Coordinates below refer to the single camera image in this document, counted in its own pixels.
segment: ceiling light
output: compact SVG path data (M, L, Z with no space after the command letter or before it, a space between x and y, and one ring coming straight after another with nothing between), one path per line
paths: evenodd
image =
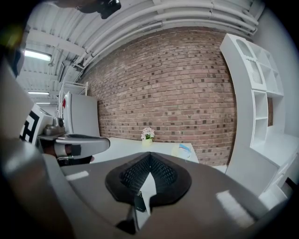
M51 61L51 55L50 54L46 54L46 53L42 53L42 52L38 52L38 51L25 50L24 55L28 56L28 57L44 60L44 61L47 61L47 62Z
M28 94L33 94L33 95L49 95L49 92L29 91Z

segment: white refrigerator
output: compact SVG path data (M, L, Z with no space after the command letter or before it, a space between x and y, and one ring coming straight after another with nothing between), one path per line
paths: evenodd
M70 134L100 136L97 99L68 92L63 100L65 129Z

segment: gray surface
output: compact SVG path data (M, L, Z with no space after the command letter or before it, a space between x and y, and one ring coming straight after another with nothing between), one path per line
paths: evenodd
M75 238L126 238L125 232L109 224L98 212L93 211L73 191L65 179L56 159L51 155L43 155L50 183L60 202L61 207L67 215L73 229Z
M2 58L0 71L0 136L18 139L34 103L15 80L5 58Z
M56 159L53 156L51 157L51 160L58 166ZM0 163L3 177L9 184L15 199L30 217L38 222L40 227L51 232L53 237L71 238L71 224L55 195L51 183L49 183L43 156L38 149L34 145L19 139L1 140ZM11 212L11 215L14 214L17 217L22 216L22 211L17 205L15 212ZM31 222L31 218L28 218L28 221L24 224Z
M62 167L65 175L86 170L88 177L70 182L70 185L89 207L115 225L126 218L129 205L116 202L105 187L107 173L134 157L94 164ZM224 238L240 230L226 214L215 194L229 190L230 194L252 216L260 218L267 209L252 193L225 174L209 166L187 162L169 155L166 159L184 167L192 177L189 191L176 204L156 207L138 233L144 238Z

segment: small container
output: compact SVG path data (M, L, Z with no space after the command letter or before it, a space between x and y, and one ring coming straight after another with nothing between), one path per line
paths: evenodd
M142 140L142 146L150 146L153 143L153 139Z

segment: white cabinet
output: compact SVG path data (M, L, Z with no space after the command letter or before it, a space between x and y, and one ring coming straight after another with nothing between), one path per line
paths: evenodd
M226 174L259 196L284 178L298 151L299 138L284 133L283 79L271 54L231 34L226 34L220 49L237 101L235 146ZM268 126L269 97L272 126Z

